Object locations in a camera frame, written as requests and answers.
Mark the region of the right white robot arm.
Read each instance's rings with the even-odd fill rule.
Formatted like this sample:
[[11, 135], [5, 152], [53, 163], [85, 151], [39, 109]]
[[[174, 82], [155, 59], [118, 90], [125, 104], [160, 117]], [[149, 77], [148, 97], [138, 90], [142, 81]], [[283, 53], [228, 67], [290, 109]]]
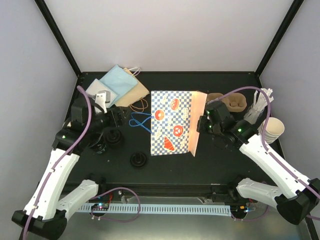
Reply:
[[205, 105], [197, 131], [212, 135], [220, 149], [237, 149], [255, 162], [275, 183], [274, 186], [250, 178], [238, 179], [228, 187], [234, 202], [253, 199], [275, 208], [289, 223], [298, 225], [320, 202], [320, 180], [309, 179], [272, 149], [246, 120], [236, 121], [219, 100]]

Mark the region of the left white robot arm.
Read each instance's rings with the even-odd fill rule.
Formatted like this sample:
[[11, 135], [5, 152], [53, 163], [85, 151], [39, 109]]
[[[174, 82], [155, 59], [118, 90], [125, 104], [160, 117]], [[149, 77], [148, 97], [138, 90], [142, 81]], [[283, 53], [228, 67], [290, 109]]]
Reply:
[[28, 204], [16, 210], [11, 220], [23, 228], [22, 239], [31, 232], [47, 240], [57, 240], [68, 220], [91, 198], [103, 199], [108, 192], [105, 177], [89, 174], [65, 197], [61, 193], [83, 151], [89, 147], [97, 153], [106, 149], [104, 129], [116, 128], [126, 121], [127, 111], [112, 106], [103, 110], [93, 100], [76, 99], [62, 129], [55, 135], [46, 170]]

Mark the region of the checkered pastry paper bag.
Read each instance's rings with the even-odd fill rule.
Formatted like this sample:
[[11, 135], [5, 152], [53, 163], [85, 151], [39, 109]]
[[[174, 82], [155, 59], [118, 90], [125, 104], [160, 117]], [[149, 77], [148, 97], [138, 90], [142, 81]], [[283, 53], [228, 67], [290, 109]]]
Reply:
[[150, 94], [150, 112], [139, 121], [131, 113], [129, 125], [150, 133], [152, 156], [191, 153], [196, 155], [199, 140], [198, 120], [205, 113], [207, 94], [200, 91], [154, 90]]

